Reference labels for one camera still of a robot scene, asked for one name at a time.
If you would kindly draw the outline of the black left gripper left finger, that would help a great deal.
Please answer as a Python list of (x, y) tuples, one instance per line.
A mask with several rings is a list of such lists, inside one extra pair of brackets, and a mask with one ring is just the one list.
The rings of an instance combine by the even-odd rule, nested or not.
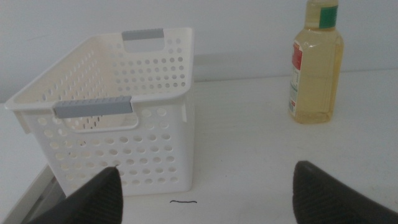
[(123, 190), (116, 167), (107, 167), (33, 224), (119, 224), (123, 220)]

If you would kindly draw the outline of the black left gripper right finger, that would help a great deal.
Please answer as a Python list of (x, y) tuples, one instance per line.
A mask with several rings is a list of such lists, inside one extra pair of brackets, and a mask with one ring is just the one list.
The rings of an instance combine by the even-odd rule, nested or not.
[(295, 165), (292, 206), (297, 223), (397, 224), (397, 212), (365, 197), (309, 161)]

